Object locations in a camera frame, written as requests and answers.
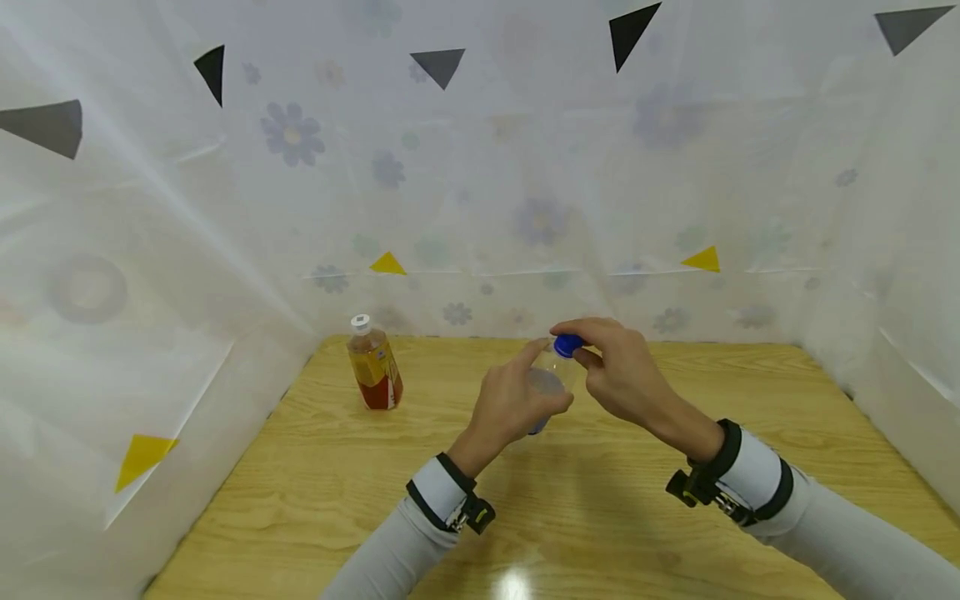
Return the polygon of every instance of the gray sleeve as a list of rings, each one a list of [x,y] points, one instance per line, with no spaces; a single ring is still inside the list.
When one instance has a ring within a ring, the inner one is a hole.
[[[407,496],[340,568],[321,598],[406,598],[457,539],[457,534],[431,525]]]
[[[960,570],[893,525],[793,468],[773,518],[745,529],[812,569],[848,600],[960,598]]]

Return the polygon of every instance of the white bottle cap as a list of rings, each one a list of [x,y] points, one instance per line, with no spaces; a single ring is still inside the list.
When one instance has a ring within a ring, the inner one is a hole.
[[[366,335],[370,333],[370,315],[357,315],[350,319],[350,326],[357,335]]]

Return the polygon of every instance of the wooden table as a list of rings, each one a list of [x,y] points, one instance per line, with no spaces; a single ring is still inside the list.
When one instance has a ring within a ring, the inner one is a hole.
[[[391,412],[360,406],[324,342],[210,502],[148,600],[315,598],[466,424],[480,378],[516,340],[396,338]],[[684,396],[729,417],[852,502],[960,563],[960,520],[800,349],[659,344]],[[580,379],[570,411],[480,477],[498,518],[467,531],[414,598],[835,598],[714,508],[663,491],[680,455],[604,413]]]

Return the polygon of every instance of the person's left hand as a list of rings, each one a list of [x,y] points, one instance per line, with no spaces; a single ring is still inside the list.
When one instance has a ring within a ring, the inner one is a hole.
[[[507,445],[570,407],[570,392],[546,396],[527,381],[531,365],[546,345],[543,339],[530,342],[513,359],[487,371],[470,423],[446,453],[465,475],[476,477]]]

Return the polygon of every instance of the white wall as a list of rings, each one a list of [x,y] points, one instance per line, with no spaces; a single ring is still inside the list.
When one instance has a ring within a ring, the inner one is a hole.
[[[360,311],[801,344],[960,508],[960,12],[894,57],[874,12],[930,3],[672,0],[617,73],[646,4],[0,1],[0,111],[83,106],[72,159],[0,132],[0,595],[133,595]],[[115,493],[135,434],[180,444]]]

